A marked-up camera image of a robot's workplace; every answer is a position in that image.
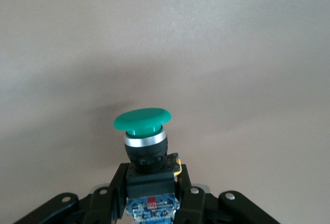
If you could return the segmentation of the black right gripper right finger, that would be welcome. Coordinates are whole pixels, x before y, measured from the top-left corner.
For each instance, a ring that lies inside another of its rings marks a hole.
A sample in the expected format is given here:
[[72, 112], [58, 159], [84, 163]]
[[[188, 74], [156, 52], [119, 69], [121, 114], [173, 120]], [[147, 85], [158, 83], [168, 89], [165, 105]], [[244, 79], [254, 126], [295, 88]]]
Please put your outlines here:
[[202, 223], [204, 219], [205, 192], [191, 184], [187, 166], [177, 176], [176, 193], [180, 208], [176, 212], [176, 223]]

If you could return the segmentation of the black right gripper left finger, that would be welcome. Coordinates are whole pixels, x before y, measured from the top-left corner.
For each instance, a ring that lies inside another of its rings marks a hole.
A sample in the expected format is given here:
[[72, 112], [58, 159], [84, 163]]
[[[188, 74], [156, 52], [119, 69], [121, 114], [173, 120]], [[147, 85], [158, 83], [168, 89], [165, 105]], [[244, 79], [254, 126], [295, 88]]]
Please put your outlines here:
[[110, 184], [94, 191], [85, 223], [116, 223], [122, 218], [127, 198], [128, 166], [128, 163], [120, 164]]

